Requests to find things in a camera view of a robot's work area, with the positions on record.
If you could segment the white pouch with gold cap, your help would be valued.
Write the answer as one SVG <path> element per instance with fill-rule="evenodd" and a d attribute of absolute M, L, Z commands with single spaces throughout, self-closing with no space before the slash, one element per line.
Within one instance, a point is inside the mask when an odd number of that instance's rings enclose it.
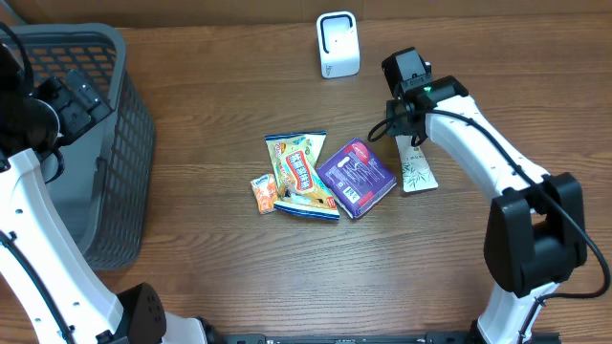
<path fill-rule="evenodd" d="M 402 168 L 405 193 L 436 189 L 438 183 L 429 167 L 426 156 L 419 146 L 412 146 L 410 136 L 395 138 Z"/>

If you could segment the red purple snack packet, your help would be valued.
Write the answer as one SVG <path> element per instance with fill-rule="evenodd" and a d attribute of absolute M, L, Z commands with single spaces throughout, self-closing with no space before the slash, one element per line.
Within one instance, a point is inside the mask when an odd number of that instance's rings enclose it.
<path fill-rule="evenodd" d="M 396 177 L 358 138 L 348 141 L 317 168 L 317 173 L 354 220 L 367 213 L 397 184 Z"/>

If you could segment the yellow red snack bag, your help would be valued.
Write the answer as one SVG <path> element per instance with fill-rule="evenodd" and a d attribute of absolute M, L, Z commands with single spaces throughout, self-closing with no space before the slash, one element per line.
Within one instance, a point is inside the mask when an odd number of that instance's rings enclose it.
<path fill-rule="evenodd" d="M 278 194 L 275 209 L 294 216 L 339 220 L 335 198 L 316 171 L 326 136 L 325 131 L 308 131 L 265 137 Z"/>

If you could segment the small orange snack packet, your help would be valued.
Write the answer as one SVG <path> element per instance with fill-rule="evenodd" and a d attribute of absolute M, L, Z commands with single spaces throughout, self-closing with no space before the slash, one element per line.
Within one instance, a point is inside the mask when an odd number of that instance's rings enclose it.
<path fill-rule="evenodd" d="M 260 214 L 274 211 L 278 193 L 274 174 L 265 174 L 251 181 L 251 189 Z"/>

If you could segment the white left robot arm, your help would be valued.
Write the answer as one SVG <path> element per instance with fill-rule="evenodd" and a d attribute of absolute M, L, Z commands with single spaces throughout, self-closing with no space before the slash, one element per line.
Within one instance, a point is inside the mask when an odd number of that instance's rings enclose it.
<path fill-rule="evenodd" d="M 49 196 L 42 161 L 110 113 L 77 73 L 35 87 L 27 54 L 1 47 L 1 274 L 42 343 L 207 343 L 206 323 L 166 312 L 150 285 L 108 290 Z"/>

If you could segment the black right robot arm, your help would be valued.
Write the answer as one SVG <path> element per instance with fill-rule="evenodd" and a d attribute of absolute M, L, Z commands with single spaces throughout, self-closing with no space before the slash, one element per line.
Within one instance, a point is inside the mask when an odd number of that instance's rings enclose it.
<path fill-rule="evenodd" d="M 455 77 L 433 77 L 416 49 L 382 62 L 392 98 L 379 128 L 442 147 L 490 202 L 484 258 L 494 280 L 468 343 L 558 343 L 532 327 L 547 298 L 587 258 L 579 182 L 553 176 L 516 150 L 484 117 Z"/>

